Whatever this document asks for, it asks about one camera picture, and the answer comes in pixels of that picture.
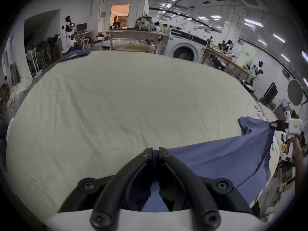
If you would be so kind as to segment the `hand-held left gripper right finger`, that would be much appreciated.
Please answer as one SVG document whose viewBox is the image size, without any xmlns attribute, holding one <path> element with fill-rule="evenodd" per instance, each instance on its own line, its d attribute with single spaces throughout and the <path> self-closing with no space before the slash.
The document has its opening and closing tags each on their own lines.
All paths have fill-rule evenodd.
<svg viewBox="0 0 308 231">
<path fill-rule="evenodd" d="M 235 229 L 240 221 L 256 219 L 247 202 L 226 178 L 210 179 L 196 175 L 182 161 L 159 148 L 159 194 L 170 212 L 190 210 L 195 229 Z"/>
</svg>

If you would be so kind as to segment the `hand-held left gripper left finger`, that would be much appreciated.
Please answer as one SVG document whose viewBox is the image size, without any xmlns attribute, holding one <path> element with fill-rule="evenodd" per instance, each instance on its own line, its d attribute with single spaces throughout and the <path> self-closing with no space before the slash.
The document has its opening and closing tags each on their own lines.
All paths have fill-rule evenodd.
<svg viewBox="0 0 308 231">
<path fill-rule="evenodd" d="M 115 175 L 81 179 L 59 209 L 60 213 L 92 209 L 94 229 L 117 229 L 121 208 L 141 211 L 151 194 L 153 149 L 146 148 Z"/>
</svg>

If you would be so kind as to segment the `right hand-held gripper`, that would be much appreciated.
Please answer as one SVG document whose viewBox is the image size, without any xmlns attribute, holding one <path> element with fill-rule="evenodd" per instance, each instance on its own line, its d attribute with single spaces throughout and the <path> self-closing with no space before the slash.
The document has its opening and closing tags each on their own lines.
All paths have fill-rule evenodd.
<svg viewBox="0 0 308 231">
<path fill-rule="evenodd" d="M 277 120 L 270 123 L 272 129 L 277 129 L 277 131 L 282 131 L 286 134 L 286 140 L 289 141 L 293 137 L 296 137 L 302 133 L 302 120 L 299 118 L 292 118 L 291 112 L 286 111 L 286 120 Z M 287 163 L 293 163 L 292 153 L 293 153 L 293 143 L 289 143 L 289 149 L 287 152 L 283 152 L 281 160 Z"/>
</svg>

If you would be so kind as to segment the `person's right hand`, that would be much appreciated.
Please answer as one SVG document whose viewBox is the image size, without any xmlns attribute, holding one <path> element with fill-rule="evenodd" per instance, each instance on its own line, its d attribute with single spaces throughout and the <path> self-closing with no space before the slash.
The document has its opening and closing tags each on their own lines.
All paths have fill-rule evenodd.
<svg viewBox="0 0 308 231">
<path fill-rule="evenodd" d="M 298 153 L 302 152 L 302 146 L 305 144 L 305 137 L 304 134 L 301 133 L 300 135 L 296 135 L 292 137 L 291 139 L 287 140 L 287 143 L 285 145 L 285 149 L 287 152 L 290 150 L 290 145 L 293 146 L 292 149 L 292 155 L 295 156 Z"/>
</svg>

